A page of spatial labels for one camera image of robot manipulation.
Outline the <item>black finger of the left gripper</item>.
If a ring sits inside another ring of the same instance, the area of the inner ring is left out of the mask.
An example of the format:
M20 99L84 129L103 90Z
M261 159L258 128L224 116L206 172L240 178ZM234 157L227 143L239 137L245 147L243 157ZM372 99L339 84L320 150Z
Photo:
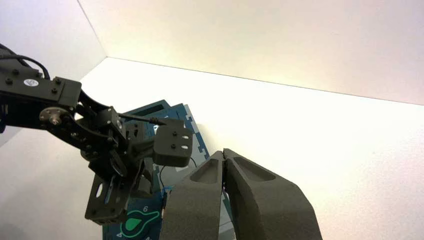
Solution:
M151 198L153 196L153 162L144 161L142 163L136 184L133 190L135 198Z

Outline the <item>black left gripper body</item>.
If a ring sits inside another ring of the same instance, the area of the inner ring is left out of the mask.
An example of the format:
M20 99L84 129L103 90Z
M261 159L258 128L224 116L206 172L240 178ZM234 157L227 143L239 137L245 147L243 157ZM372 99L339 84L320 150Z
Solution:
M130 196L144 170L148 146L137 142L126 150L110 149L89 163L95 172L84 217L98 225L126 221Z

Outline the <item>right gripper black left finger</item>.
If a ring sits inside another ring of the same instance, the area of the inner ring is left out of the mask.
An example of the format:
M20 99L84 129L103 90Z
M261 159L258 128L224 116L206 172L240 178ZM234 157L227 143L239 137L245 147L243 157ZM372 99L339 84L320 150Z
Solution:
M161 240L219 238L224 156L212 154L171 190L164 210Z

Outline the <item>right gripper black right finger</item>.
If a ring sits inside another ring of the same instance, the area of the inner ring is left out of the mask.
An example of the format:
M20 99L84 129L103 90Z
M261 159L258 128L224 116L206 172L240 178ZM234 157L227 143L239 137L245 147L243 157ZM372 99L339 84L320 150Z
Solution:
M321 240L314 208L290 180L223 150L225 191L238 240Z

